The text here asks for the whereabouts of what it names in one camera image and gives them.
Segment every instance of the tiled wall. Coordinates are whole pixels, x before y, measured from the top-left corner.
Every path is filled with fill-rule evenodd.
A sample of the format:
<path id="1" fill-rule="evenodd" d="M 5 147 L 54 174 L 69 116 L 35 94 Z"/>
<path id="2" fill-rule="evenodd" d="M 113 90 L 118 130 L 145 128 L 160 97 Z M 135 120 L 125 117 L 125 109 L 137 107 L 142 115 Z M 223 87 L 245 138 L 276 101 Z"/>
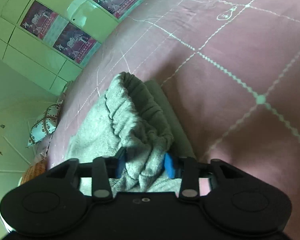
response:
<path id="1" fill-rule="evenodd" d="M 29 127 L 56 97 L 0 60 L 0 201 L 17 186 L 34 158 Z M 6 233 L 0 220 L 0 239 Z"/>
<path id="2" fill-rule="evenodd" d="M 59 95 L 84 66 L 20 26 L 34 1 L 53 10 L 99 43 L 122 18 L 117 19 L 93 0 L 0 0 L 0 59 L 45 90 Z"/>

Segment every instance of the bed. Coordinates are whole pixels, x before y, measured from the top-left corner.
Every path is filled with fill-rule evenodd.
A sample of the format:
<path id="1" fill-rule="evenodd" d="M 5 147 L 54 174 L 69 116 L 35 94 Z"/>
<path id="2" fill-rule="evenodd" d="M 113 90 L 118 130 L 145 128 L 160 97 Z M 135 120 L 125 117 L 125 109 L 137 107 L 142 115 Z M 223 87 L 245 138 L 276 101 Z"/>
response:
<path id="1" fill-rule="evenodd" d="M 68 91 L 50 168 L 122 71 L 159 82 L 199 161 L 222 159 L 287 193 L 285 232 L 300 239 L 300 0 L 145 0 Z"/>

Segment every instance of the black mount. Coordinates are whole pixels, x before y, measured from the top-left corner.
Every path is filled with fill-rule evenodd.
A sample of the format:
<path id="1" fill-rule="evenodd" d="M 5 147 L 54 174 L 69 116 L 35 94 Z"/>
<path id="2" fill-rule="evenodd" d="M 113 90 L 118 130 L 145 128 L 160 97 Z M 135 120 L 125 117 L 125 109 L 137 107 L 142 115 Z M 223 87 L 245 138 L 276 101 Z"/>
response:
<path id="1" fill-rule="evenodd" d="M 0 212 L 15 231 L 4 239 L 288 239 L 287 195 L 218 159 L 203 164 L 169 155 L 170 174 L 182 178 L 178 198 L 173 192 L 113 198 L 109 178 L 121 176 L 124 157 L 122 148 L 92 163 L 70 159 L 7 193 Z M 78 190 L 83 177 L 92 177 L 92 197 Z M 199 195 L 198 178 L 209 178 L 206 196 Z"/>

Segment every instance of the pillow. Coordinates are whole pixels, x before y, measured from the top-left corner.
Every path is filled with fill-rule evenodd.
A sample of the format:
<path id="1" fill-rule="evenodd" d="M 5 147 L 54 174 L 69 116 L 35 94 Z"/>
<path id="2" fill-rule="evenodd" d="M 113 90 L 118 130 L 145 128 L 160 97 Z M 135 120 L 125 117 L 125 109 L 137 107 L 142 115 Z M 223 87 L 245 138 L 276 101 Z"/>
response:
<path id="1" fill-rule="evenodd" d="M 47 170 L 47 159 L 43 159 L 37 164 L 27 169 L 26 173 L 22 176 L 20 185 L 28 182 L 31 179 L 43 174 Z"/>
<path id="2" fill-rule="evenodd" d="M 49 106 L 45 113 L 39 117 L 31 128 L 28 147 L 42 141 L 47 135 L 52 134 L 58 124 L 58 114 L 62 102 Z"/>
<path id="3" fill-rule="evenodd" d="M 47 152 L 49 149 L 50 141 L 52 138 L 52 134 L 47 135 L 43 140 L 38 143 L 37 152 L 34 155 L 34 160 L 32 161 L 31 165 L 35 165 L 36 163 L 42 161 L 44 158 L 47 157 Z"/>

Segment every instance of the wall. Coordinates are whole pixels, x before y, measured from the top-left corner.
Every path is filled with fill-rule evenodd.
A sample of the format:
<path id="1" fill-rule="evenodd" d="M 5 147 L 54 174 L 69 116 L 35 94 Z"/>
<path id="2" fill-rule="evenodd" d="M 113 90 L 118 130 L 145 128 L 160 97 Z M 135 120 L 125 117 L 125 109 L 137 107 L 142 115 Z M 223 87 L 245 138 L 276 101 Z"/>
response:
<path id="1" fill-rule="evenodd" d="M 29 128 L 56 97 L 0 60 L 0 200 L 17 186 L 33 160 Z M 0 220 L 0 239 L 6 234 Z"/>
<path id="2" fill-rule="evenodd" d="M 143 0 L 121 1 L 0 0 L 0 59 L 59 95 Z"/>

